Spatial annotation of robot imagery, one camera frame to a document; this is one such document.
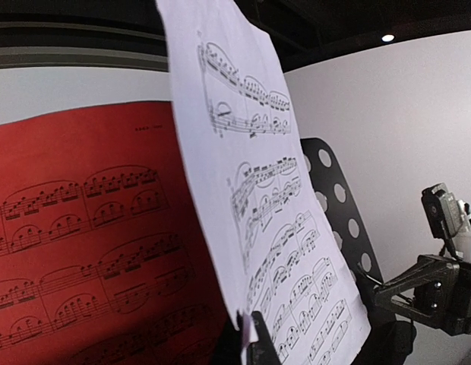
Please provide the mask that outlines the black music stand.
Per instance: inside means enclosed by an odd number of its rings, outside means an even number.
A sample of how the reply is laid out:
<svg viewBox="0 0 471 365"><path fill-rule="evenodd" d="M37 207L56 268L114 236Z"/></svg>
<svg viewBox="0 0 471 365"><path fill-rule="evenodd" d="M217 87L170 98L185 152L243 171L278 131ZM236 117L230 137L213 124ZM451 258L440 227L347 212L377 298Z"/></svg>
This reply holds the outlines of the black music stand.
<svg viewBox="0 0 471 365"><path fill-rule="evenodd" d="M216 148L207 239L230 315L260 311L279 364L402 364L416 328L371 301L381 272L329 146Z"/></svg>

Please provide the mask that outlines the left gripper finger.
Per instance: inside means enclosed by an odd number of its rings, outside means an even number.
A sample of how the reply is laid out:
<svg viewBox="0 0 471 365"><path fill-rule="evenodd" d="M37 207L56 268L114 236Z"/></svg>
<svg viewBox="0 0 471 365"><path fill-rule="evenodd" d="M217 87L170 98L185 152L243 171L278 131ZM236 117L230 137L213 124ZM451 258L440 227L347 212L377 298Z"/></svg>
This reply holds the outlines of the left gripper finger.
<svg viewBox="0 0 471 365"><path fill-rule="evenodd" d="M274 365L280 363L276 348L260 311L253 311L251 315L238 313L237 328L241 338L241 364Z"/></svg>

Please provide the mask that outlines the red sheet music page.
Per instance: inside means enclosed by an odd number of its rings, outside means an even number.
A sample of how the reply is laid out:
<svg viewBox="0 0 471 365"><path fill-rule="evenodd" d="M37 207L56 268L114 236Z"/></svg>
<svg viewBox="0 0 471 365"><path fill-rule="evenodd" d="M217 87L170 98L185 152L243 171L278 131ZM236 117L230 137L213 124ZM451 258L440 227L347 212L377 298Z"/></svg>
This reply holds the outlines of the red sheet music page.
<svg viewBox="0 0 471 365"><path fill-rule="evenodd" d="M0 364L208 364L226 317L169 103L0 125Z"/></svg>

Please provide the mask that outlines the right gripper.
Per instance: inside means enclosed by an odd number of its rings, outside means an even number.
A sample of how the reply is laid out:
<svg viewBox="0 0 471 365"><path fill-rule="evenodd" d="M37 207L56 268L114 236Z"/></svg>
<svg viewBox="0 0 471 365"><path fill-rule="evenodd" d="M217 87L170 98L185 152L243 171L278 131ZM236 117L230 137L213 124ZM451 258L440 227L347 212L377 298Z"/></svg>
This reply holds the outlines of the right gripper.
<svg viewBox="0 0 471 365"><path fill-rule="evenodd" d="M450 336L471 335L471 264L421 255L375 290L375 305Z"/></svg>

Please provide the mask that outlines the white sheet music page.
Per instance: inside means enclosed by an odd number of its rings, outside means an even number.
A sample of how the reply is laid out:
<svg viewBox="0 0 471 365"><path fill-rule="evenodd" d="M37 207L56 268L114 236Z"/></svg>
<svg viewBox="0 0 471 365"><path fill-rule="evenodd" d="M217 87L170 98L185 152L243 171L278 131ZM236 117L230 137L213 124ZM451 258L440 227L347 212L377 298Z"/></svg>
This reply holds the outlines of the white sheet music page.
<svg viewBox="0 0 471 365"><path fill-rule="evenodd" d="M233 1L159 1L176 130L232 320L283 364L350 364L371 326L312 188L277 53Z"/></svg>

